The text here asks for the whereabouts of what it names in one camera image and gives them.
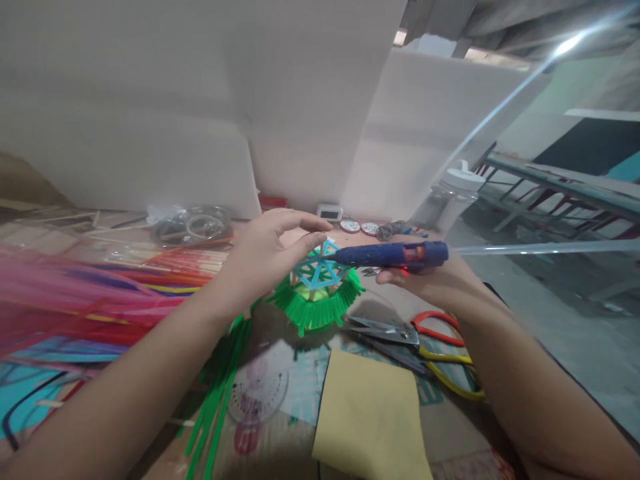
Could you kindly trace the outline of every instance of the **ceiling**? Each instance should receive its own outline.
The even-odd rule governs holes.
[[[423,34],[487,51],[540,61],[564,40],[609,17],[567,59],[618,55],[640,39],[637,0],[409,0],[401,28],[405,45]]]

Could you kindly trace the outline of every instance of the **light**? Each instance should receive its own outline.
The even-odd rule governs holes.
[[[407,38],[406,30],[398,30],[395,33],[395,38],[393,39],[393,44],[402,47],[405,44],[405,39]]]
[[[585,36],[584,33],[578,33],[577,35],[574,35],[573,37],[571,37],[569,40],[565,40],[555,50],[555,55],[558,56],[568,52],[569,50],[574,48],[578,43],[580,43],[580,40],[582,40],[584,36]]]

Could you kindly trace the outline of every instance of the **floor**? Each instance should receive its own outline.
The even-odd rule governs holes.
[[[526,219],[492,232],[506,214],[481,198],[454,225],[447,242],[462,247],[553,240],[536,232]],[[466,260],[566,370],[640,441],[640,297],[638,292],[618,295],[606,306],[586,299],[612,281],[637,275],[635,259],[600,253]]]

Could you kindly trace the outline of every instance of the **green fringe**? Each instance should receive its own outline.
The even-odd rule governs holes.
[[[273,296],[266,301],[273,302],[282,310],[298,329],[298,335],[324,329],[336,322],[342,326],[340,317],[347,312],[356,298],[364,292],[355,270],[349,270],[342,284],[327,299],[310,302],[302,298],[291,287],[291,278],[286,276],[275,288]]]
[[[252,312],[256,303],[251,306]],[[209,449],[202,478],[211,478],[233,380],[238,369],[242,350],[249,338],[250,330],[251,319],[245,321],[243,315],[236,317],[227,327],[225,336],[220,339],[200,372],[200,381],[209,382],[209,387],[185,450],[186,456],[190,456],[193,453],[189,462],[187,480],[193,480],[195,470],[207,443],[209,444]]]

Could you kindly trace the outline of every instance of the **blue glue gun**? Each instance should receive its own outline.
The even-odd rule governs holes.
[[[394,267],[416,273],[442,266],[449,258],[449,249],[441,241],[380,243],[346,247],[324,258],[350,267]]]

